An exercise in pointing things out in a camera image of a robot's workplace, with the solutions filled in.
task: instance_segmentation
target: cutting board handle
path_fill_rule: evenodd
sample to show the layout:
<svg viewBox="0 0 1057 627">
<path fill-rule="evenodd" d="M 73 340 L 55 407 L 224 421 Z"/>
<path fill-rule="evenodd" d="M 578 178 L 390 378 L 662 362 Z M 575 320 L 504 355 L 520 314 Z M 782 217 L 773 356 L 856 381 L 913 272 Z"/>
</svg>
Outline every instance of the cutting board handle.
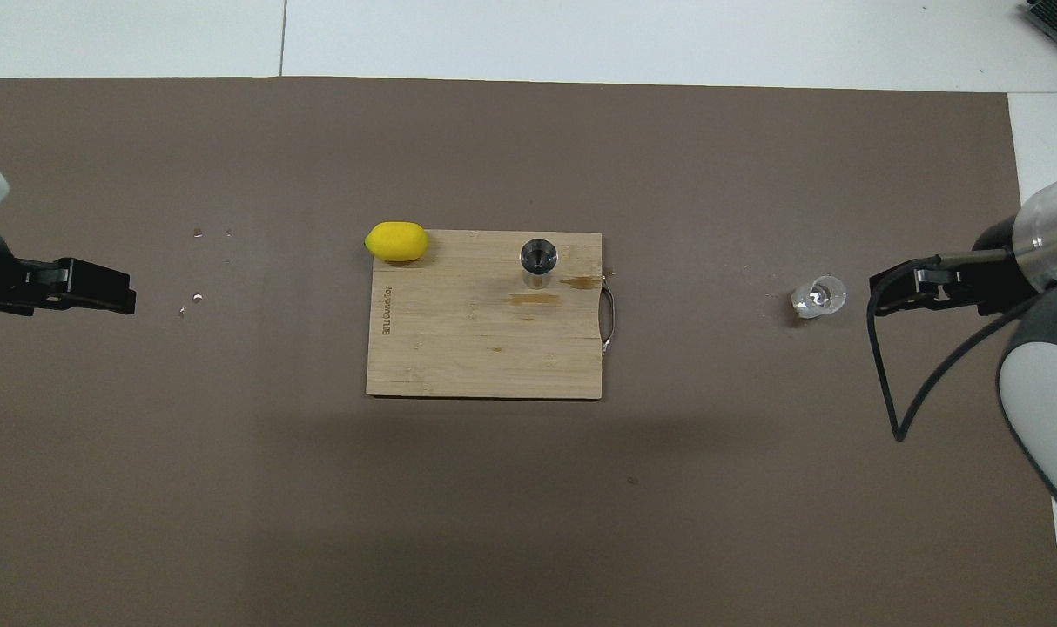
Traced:
<svg viewBox="0 0 1057 627">
<path fill-rule="evenodd" d="M 610 285 L 605 281 L 605 275 L 601 277 L 601 296 L 605 296 L 605 300 L 609 308 L 607 309 L 610 314 L 610 330 L 605 333 L 605 337 L 601 338 L 601 354 L 605 354 L 610 348 L 610 340 L 613 338 L 613 329 L 615 329 L 617 320 L 617 310 L 615 302 L 613 302 L 613 293 L 610 291 Z"/>
</svg>

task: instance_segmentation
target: white floor tile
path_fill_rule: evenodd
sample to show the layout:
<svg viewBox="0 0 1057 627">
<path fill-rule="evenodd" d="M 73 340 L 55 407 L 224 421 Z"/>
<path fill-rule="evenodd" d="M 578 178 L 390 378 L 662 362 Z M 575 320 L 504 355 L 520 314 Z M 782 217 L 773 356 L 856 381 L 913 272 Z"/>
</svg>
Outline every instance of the white floor tile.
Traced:
<svg viewBox="0 0 1057 627">
<path fill-rule="evenodd" d="M 1057 94 L 1009 94 L 1021 201 L 1057 181 Z"/>
<path fill-rule="evenodd" d="M 289 0 L 286 75 L 1057 91 L 1022 2 Z"/>
<path fill-rule="evenodd" d="M 270 76 L 284 0 L 0 0 L 0 76 Z"/>
</svg>

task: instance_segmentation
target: glass cup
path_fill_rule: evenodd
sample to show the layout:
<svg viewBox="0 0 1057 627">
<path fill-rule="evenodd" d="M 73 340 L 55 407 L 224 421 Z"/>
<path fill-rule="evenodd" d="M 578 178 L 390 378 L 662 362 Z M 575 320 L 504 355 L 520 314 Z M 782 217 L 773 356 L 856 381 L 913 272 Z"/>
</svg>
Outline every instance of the glass cup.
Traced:
<svg viewBox="0 0 1057 627">
<path fill-rule="evenodd" d="M 830 274 L 803 283 L 792 293 L 792 307 L 800 318 L 834 314 L 847 302 L 847 285 Z"/>
</svg>

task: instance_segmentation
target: brown surface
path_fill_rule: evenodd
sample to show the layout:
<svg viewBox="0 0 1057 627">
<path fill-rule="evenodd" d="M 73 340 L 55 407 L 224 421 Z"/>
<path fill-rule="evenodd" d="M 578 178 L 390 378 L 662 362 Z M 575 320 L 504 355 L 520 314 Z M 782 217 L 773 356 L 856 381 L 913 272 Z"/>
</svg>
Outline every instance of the brown surface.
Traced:
<svg viewBox="0 0 1057 627">
<path fill-rule="evenodd" d="M 895 444 L 860 311 L 1017 209 L 1005 96 L 0 80 L 0 167 L 138 293 L 0 314 L 0 625 L 1057 625 L 1001 340 Z M 604 400 L 366 398 L 386 219 L 601 232 Z M 887 318 L 900 395 L 980 324 Z"/>
<path fill-rule="evenodd" d="M 539 289 L 534 238 L 560 258 Z M 428 229 L 420 259 L 372 262 L 366 393 L 601 398 L 601 234 Z"/>
</svg>

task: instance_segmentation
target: lemon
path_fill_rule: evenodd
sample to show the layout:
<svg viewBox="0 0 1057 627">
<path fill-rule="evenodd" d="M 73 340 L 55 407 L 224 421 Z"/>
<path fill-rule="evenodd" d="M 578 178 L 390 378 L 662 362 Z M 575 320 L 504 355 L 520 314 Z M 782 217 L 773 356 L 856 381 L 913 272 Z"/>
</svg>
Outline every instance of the lemon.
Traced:
<svg viewBox="0 0 1057 627">
<path fill-rule="evenodd" d="M 416 222 L 382 222 L 366 235 L 366 247 L 382 261 L 413 261 L 428 250 L 428 234 Z"/>
</svg>

